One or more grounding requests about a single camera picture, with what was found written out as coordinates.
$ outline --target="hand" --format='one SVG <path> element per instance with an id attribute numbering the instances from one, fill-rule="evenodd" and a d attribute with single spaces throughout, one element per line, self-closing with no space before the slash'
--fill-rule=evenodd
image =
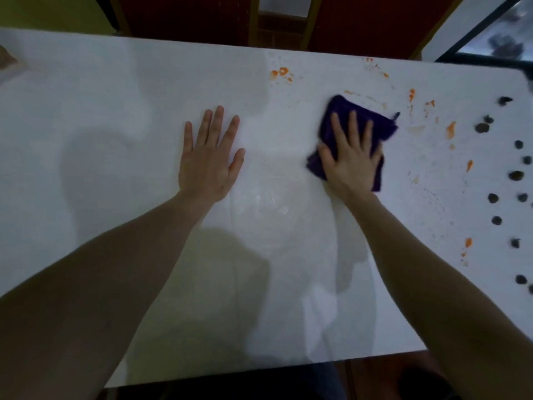
<path id="1" fill-rule="evenodd" d="M 228 167 L 231 146 L 239 127 L 239 117 L 235 115 L 220 144 L 224 108 L 217 107 L 213 112 L 206 110 L 198 131 L 196 146 L 192 143 L 192 124 L 185 123 L 183 154 L 181 156 L 180 194 L 191 198 L 207 213 L 213 204 L 221 201 L 235 183 L 244 162 L 244 149 L 239 149 Z"/>
<path id="2" fill-rule="evenodd" d="M 359 141 L 356 112 L 350 112 L 348 122 L 349 140 L 346 139 L 336 113 L 331 114 L 331 127 L 337 141 L 338 158 L 333 159 L 330 149 L 322 142 L 318 145 L 318 153 L 322 160 L 322 166 L 328 183 L 333 192 L 347 204 L 349 198 L 364 197 L 370 194 L 379 160 L 383 155 L 382 142 L 370 156 L 372 145 L 372 127 L 374 123 L 369 120 L 363 134 L 363 140 Z"/>

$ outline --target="left hand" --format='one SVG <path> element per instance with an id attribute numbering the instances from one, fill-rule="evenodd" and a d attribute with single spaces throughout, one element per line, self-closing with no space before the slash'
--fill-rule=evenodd
<path id="1" fill-rule="evenodd" d="M 235 183 L 244 162 L 244 149 L 235 153 L 228 166 L 231 146 L 239 127 L 239 117 L 235 115 L 228 130 L 224 133 L 220 144 L 224 108 L 217 107 L 213 112 L 206 110 L 198 131 L 196 146 L 192 142 L 192 124 L 185 123 L 183 154 L 181 156 L 180 194 L 201 204 L 207 211 L 215 202 L 221 201 Z"/>

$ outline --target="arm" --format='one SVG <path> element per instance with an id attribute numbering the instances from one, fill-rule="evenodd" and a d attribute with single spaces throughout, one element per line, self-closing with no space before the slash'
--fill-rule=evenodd
<path id="1" fill-rule="evenodd" d="M 85 243 L 0 299 L 0 398 L 94 399 L 168 279 L 189 233 L 223 199 L 243 164 L 228 168 L 239 125 L 217 147 L 223 108 L 207 110 L 193 149 L 185 125 L 180 192 Z"/>
<path id="2" fill-rule="evenodd" d="M 319 152 L 328 183 L 356 218 L 394 301 L 463 399 L 533 398 L 533 344 L 482 291 L 407 230 L 370 192 L 381 145 L 372 123 L 359 140 L 355 112 L 345 137 L 331 118 L 337 162 Z"/>

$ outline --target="purple rag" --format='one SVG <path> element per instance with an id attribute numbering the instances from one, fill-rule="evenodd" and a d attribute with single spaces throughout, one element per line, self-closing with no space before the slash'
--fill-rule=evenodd
<path id="1" fill-rule="evenodd" d="M 331 128 L 331 114 L 333 112 L 337 113 L 343 132 L 346 134 L 346 136 L 348 136 L 348 118 L 351 111 L 357 112 L 357 126 L 359 129 L 359 135 L 361 137 L 363 136 L 366 122 L 368 120 L 374 121 L 374 128 L 372 131 L 372 148 L 370 149 L 370 154 L 374 153 L 380 140 L 387 140 L 394 134 L 394 132 L 396 132 L 396 129 L 398 128 L 393 120 L 385 118 L 383 115 L 372 112 L 366 108 L 360 107 L 359 105 L 348 101 L 342 95 L 335 95 L 326 108 L 326 113 L 324 114 L 320 129 L 318 131 L 318 137 L 327 145 L 327 147 L 330 148 L 331 154 L 335 160 L 337 160 L 337 142 L 335 141 L 335 135 L 333 134 L 333 129 Z M 377 192 L 381 189 L 381 169 L 383 168 L 384 162 L 385 159 L 382 158 L 377 166 L 374 186 L 372 187 L 372 191 L 374 192 Z M 308 157 L 307 168 L 317 177 L 326 180 L 326 174 L 324 173 L 322 161 L 320 160 L 318 151 L 315 151 Z"/>

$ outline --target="finger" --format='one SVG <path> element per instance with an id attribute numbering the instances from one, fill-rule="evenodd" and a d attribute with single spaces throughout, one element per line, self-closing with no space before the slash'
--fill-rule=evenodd
<path id="1" fill-rule="evenodd" d="M 192 123 L 185 122 L 185 132 L 183 133 L 183 154 L 192 151 Z"/>
<path id="2" fill-rule="evenodd" d="M 235 181 L 237 180 L 237 177 L 239 176 L 240 169 L 242 168 L 243 163 L 244 163 L 245 153 L 246 153 L 245 149 L 237 150 L 233 158 L 233 161 L 231 162 L 230 167 L 228 168 L 230 187 L 233 186 L 233 184 L 235 184 Z"/>
<path id="3" fill-rule="evenodd" d="M 235 135 L 237 134 L 237 129 L 239 128 L 240 118 L 238 115 L 235 115 L 228 126 L 228 130 L 222 137 L 220 142 L 219 149 L 224 150 L 224 152 L 229 155 L 233 141 L 235 140 Z"/>
<path id="4" fill-rule="evenodd" d="M 370 157 L 370 149 L 372 148 L 372 128 L 374 127 L 374 122 L 369 120 L 364 127 L 363 134 L 363 143 L 361 149 L 367 157 Z"/>
<path id="5" fill-rule="evenodd" d="M 213 112 L 211 109 L 207 109 L 203 114 L 202 123 L 198 130 L 198 138 L 196 139 L 196 146 L 203 146 L 207 140 L 207 133 L 209 132 L 209 124 L 211 123 L 211 117 Z"/>
<path id="6" fill-rule="evenodd" d="M 351 111 L 348 120 L 348 135 L 350 139 L 350 146 L 353 149 L 361 150 L 361 142 L 359 141 L 359 129 L 357 127 L 357 112 Z"/>
<path id="7" fill-rule="evenodd" d="M 335 140 L 337 141 L 337 149 L 339 154 L 343 151 L 346 151 L 350 146 L 348 145 L 348 140 L 342 131 L 341 122 L 338 119 L 336 112 L 331 114 L 331 127 L 333 128 L 333 134 L 335 135 Z"/>
<path id="8" fill-rule="evenodd" d="M 322 167 L 324 169 L 324 172 L 327 174 L 333 168 L 335 168 L 335 159 L 331 155 L 330 148 L 327 147 L 325 143 L 318 143 L 318 146 L 316 148 L 318 149 L 318 155 L 320 156 L 320 160 L 322 160 Z"/>
<path id="9" fill-rule="evenodd" d="M 209 127 L 209 134 L 207 134 L 206 146 L 217 147 L 220 132 L 222 130 L 222 120 L 224 119 L 224 107 L 218 106 L 215 111 L 215 118 Z"/>
<path id="10" fill-rule="evenodd" d="M 380 140 L 379 143 L 377 144 L 376 151 L 374 152 L 374 154 L 372 154 L 372 157 L 370 159 L 374 168 L 377 168 L 377 165 L 379 164 L 379 161 L 381 160 L 382 157 L 383 157 L 383 141 Z"/>

